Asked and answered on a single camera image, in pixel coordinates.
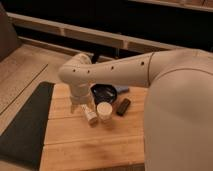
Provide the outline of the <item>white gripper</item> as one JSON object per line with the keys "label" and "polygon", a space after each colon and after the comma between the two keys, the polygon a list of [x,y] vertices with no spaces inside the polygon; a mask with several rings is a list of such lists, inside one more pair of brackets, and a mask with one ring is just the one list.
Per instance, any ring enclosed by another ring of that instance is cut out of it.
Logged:
{"label": "white gripper", "polygon": [[90,108],[94,107],[94,100],[91,94],[88,94],[86,96],[71,96],[70,97],[71,101],[71,112],[74,113],[75,110],[80,106],[80,105],[87,105]]}

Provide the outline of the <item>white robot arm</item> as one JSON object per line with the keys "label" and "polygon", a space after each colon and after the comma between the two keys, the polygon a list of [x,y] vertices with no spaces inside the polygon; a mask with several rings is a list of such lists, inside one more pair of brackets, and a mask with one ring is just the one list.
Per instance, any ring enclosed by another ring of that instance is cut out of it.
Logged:
{"label": "white robot arm", "polygon": [[93,64],[85,54],[59,69],[73,104],[91,100],[89,85],[146,87],[146,171],[213,171],[213,53],[176,49]]}

